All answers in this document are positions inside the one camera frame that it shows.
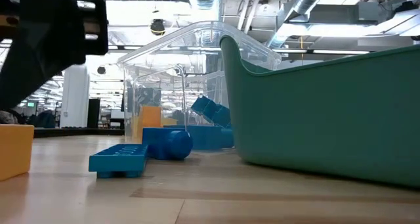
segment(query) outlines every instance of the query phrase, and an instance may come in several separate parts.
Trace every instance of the column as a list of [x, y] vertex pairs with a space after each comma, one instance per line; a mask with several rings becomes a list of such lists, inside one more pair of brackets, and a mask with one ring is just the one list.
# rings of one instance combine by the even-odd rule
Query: column
[[89, 80], [86, 65], [73, 65], [64, 72], [60, 128], [87, 126]]

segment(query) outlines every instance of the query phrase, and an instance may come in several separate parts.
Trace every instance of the clear plastic container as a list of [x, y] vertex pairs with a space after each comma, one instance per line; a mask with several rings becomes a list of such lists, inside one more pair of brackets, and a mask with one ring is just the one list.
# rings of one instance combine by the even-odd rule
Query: clear plastic container
[[188, 130], [187, 125], [213, 125], [191, 106], [205, 96], [229, 107], [219, 46], [224, 35], [236, 40], [244, 60], [268, 70], [278, 69], [279, 54], [222, 22], [198, 22], [168, 34], [118, 60], [124, 70], [127, 142], [141, 142], [141, 127], [159, 124], [146, 118], [150, 113], [143, 112], [144, 106], [161, 108], [160, 126], [177, 125]]

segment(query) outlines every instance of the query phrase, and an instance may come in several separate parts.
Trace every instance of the wooden floor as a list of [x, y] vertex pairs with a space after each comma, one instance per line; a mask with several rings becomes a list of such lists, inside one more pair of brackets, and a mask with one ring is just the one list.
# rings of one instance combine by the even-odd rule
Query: wooden floor
[[418, 192], [252, 166], [234, 150], [96, 179], [89, 155], [121, 139], [36, 139], [29, 174], [0, 182], [0, 224], [420, 223]]

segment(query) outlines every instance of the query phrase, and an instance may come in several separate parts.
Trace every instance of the teal plastic bin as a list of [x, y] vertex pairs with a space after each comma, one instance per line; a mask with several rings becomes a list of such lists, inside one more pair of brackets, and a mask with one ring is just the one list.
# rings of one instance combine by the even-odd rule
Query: teal plastic bin
[[420, 46], [278, 71], [220, 47], [244, 160], [420, 187]]

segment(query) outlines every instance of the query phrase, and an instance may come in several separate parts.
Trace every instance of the ceiling duct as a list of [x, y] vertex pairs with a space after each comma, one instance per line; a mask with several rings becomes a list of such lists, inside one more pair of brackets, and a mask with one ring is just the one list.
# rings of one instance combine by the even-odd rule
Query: ceiling duct
[[292, 0], [283, 4], [277, 18], [279, 29], [272, 39], [267, 42], [271, 48], [280, 48], [289, 36], [282, 36], [279, 31], [285, 21], [308, 22], [309, 13], [320, 0]]

